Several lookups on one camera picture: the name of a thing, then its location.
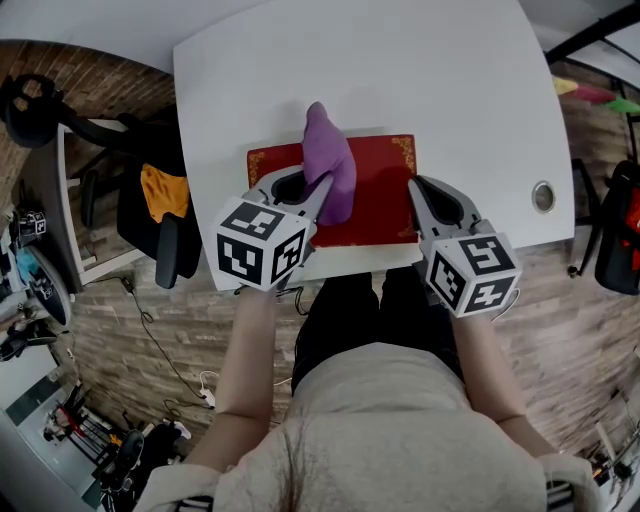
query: black pants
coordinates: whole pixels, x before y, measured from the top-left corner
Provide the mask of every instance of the black pants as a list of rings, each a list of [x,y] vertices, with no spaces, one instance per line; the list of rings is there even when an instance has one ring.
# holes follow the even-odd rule
[[[429,306],[416,270],[387,271],[380,304],[371,280],[356,274],[325,281],[296,340],[294,393],[321,362],[377,341],[431,352],[462,379],[449,313]]]

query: beige shirt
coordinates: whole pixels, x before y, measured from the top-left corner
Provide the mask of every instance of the beige shirt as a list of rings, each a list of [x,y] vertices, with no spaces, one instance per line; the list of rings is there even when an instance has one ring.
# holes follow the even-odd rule
[[[588,462],[534,459],[471,410],[435,356],[375,343],[311,371],[286,421],[237,467],[156,469],[136,510],[201,495],[215,511],[281,510],[293,482],[300,511],[545,512],[552,479],[572,485],[575,510],[601,510]]]

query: gold corner decoration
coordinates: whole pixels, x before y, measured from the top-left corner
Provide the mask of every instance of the gold corner decoration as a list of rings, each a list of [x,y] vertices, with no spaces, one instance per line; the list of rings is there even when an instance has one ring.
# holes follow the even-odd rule
[[[393,137],[391,139],[392,144],[397,144],[402,149],[402,156],[404,156],[404,162],[411,171],[411,174],[416,173],[416,157],[413,151],[413,144],[411,143],[411,137]]]
[[[249,155],[249,188],[258,183],[258,164],[264,160],[264,151]]]
[[[410,236],[415,236],[416,232],[413,229],[413,223],[411,222],[411,217],[409,217],[409,223],[407,227],[405,227],[402,231],[398,232],[398,238],[409,238]]]

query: chair armrest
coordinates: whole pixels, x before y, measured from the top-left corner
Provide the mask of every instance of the chair armrest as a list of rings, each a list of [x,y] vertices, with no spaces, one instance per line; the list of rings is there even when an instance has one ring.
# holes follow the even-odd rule
[[[172,213],[164,214],[156,255],[156,284],[167,289],[173,288],[178,276],[179,227],[178,217]]]

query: orange cloth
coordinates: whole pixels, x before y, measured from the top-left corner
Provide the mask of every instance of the orange cloth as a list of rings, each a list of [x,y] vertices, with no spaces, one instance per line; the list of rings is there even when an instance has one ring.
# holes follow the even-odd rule
[[[189,182],[186,176],[171,176],[149,164],[144,164],[140,183],[147,200],[149,214],[158,224],[162,222],[165,213],[173,213],[181,218],[187,215]]]

